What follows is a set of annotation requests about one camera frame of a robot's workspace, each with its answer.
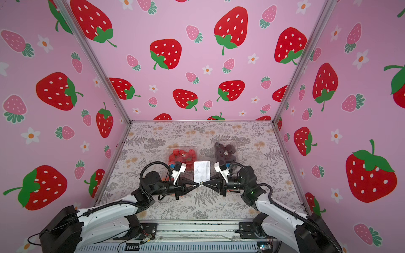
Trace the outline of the white sticker sheet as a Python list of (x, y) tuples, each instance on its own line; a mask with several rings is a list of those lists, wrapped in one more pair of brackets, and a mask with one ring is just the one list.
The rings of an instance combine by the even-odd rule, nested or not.
[(211, 162), (195, 161), (194, 162), (194, 182), (207, 182), (211, 179)]

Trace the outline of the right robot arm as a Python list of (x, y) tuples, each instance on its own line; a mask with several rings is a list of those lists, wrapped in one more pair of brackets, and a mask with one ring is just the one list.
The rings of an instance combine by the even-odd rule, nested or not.
[(343, 250), (332, 232), (317, 214), (310, 216), (292, 210), (273, 199), (273, 189), (257, 183), (250, 166), (238, 162), (215, 164), (217, 174), (203, 185), (222, 196), (239, 192), (249, 207), (259, 211), (255, 223), (261, 237), (270, 236), (287, 244), (298, 253), (341, 253)]

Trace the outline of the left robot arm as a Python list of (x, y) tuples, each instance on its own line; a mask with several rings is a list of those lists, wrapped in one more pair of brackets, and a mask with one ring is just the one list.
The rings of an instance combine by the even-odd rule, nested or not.
[(83, 247), (110, 239), (147, 240), (150, 235), (137, 215), (155, 203), (154, 196), (159, 200), (168, 195), (179, 199), (199, 187), (199, 183), (181, 176), (185, 169), (186, 164), (181, 162), (169, 166), (155, 161), (141, 170), (139, 187), (131, 194), (93, 208), (63, 208), (36, 235), (42, 252), (75, 253)]

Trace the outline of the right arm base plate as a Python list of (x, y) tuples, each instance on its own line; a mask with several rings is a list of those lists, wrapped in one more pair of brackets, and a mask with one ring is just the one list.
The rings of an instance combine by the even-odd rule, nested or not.
[(268, 215), (260, 213), (252, 221), (240, 222), (235, 233), (242, 239), (269, 239), (271, 236), (267, 235), (262, 228), (263, 221), (267, 217)]

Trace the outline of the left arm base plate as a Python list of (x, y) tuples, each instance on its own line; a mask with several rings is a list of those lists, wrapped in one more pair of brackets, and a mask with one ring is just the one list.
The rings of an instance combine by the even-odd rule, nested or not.
[(143, 240), (148, 236), (155, 238), (158, 224), (154, 222), (141, 222), (137, 215), (125, 216), (122, 224), (127, 228), (120, 234), (113, 237), (113, 240)]

